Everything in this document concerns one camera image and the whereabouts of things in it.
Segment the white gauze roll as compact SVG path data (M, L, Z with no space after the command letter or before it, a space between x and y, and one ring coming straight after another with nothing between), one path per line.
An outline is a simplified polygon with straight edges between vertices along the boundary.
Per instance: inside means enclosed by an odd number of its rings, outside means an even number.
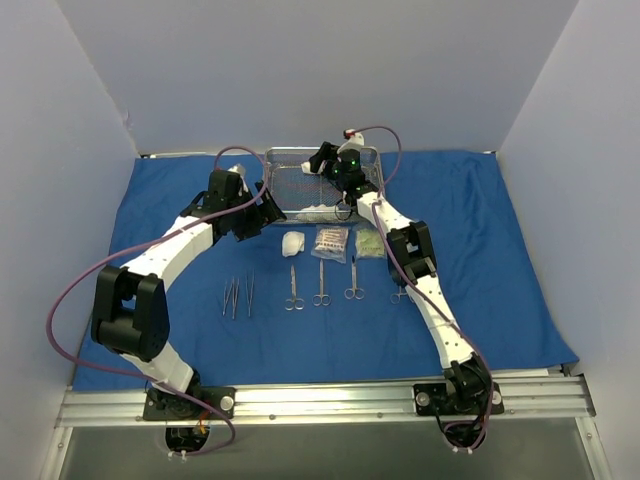
M301 164L301 169L302 172L306 175L320 175L321 174L321 169L318 169L317 171L313 171L311 169L311 163L309 161L305 161Z
M299 231L287 231L282 237L282 256L293 257L304 251L305 235Z

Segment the white gauze pad front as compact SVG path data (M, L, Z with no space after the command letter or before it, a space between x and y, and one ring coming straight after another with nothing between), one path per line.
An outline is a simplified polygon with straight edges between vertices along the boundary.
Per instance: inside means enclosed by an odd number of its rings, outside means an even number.
M334 205L320 204L320 205L310 205L310 206L304 207L300 210L300 213L305 215L325 215L325 214L333 214L334 211L335 211Z

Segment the steel mesh instrument tray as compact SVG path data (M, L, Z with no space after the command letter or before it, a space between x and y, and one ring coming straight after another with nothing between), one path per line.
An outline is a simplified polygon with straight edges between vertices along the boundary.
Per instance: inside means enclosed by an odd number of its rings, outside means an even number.
M363 219L341 203L342 194L320 175L306 175L301 164L318 150L316 147L273 147L265 153L268 166L268 190L287 216L287 224L359 223ZM300 210L310 205L334 205L333 214L305 215Z

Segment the peach gauze pack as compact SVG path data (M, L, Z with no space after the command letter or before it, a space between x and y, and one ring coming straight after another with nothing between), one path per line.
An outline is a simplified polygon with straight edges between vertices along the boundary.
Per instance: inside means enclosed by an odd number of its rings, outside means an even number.
M345 264L348 237L349 229L347 227L319 226L316 230L311 255L322 260Z

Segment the green paper packet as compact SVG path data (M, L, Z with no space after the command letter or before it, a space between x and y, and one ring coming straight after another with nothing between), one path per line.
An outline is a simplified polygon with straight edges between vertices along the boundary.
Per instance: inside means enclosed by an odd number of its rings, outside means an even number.
M354 228L357 259L382 259L386 250L379 232L375 228L358 225Z

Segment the steel tweezers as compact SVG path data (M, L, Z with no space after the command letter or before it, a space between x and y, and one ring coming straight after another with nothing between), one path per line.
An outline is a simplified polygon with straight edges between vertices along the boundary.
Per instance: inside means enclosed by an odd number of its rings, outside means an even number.
M226 311L228 308L228 304L231 298L231 294L232 294L232 287L229 285L228 282L225 283L224 286L224 290L223 290L223 303L222 303L222 315L225 316L226 315Z
M255 271L250 270L245 275L245 294L246 294L248 318L252 317L254 288L255 288Z
M239 297L239 281L233 278L231 281L231 287L230 287L230 301L232 305L231 315L233 320L236 319L238 297Z

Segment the steel surgical scissors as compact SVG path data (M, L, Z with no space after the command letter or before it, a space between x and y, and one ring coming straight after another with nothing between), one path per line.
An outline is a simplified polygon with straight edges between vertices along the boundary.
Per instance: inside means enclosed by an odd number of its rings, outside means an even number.
M362 300L365 297L365 290L358 285L357 261L355 257L351 259L351 285L345 289L344 297L347 300Z

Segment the straight steel scissors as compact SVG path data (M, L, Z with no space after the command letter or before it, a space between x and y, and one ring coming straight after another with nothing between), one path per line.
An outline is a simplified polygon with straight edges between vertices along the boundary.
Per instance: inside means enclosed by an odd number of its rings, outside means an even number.
M329 294L325 292L325 282L324 282L324 260L319 260L319 281L318 281L318 292L313 296L313 305L315 307L320 306L329 306L331 304L331 297Z

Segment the steel hemostat clamp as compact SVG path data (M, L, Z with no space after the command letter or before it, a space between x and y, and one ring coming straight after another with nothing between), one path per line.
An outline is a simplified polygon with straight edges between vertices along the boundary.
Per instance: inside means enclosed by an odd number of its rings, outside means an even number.
M394 305L399 304L403 299L407 299L411 303L414 302L414 300L409 296L406 289L403 287L399 287L397 292L394 292L390 295L390 301Z

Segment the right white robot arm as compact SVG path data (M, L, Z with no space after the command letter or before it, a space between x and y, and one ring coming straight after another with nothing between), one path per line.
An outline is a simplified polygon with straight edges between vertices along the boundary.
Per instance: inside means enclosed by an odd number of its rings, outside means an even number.
M305 171L326 178L357 215L376 227L387 251L389 272L420 311L436 346L444 378L444 400L455 412L493 394L489 368L455 320L437 272L427 224L400 213L362 170L363 142L356 134L340 146L323 143L305 163Z

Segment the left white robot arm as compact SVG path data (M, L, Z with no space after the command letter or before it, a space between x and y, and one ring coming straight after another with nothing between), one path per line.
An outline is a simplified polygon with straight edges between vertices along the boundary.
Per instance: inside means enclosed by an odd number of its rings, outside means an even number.
M214 170L208 188L177 216L160 241L120 267L99 273L92 310L91 338L121 356L167 392L165 405L179 419L194 417L202 395L195 370L169 342L166 293L202 253L231 233L238 241L255 237L286 215L263 181L251 192L244 170Z

